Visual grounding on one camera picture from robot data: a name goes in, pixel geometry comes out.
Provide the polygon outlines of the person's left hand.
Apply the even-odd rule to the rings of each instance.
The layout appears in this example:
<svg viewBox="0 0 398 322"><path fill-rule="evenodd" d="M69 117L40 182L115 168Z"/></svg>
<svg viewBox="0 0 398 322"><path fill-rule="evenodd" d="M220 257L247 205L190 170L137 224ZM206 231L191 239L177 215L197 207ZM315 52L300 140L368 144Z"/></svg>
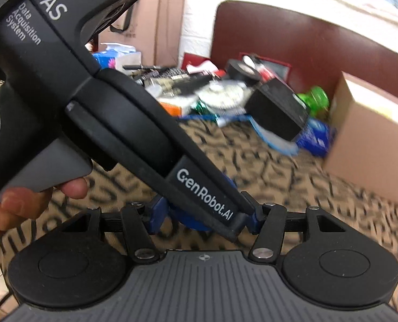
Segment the person's left hand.
<svg viewBox="0 0 398 322"><path fill-rule="evenodd" d="M88 183L81 177L42 192L20 187L7 189L0 201L0 237L28 219L38 219L48 207L55 189L71 199L84 199Z"/></svg>

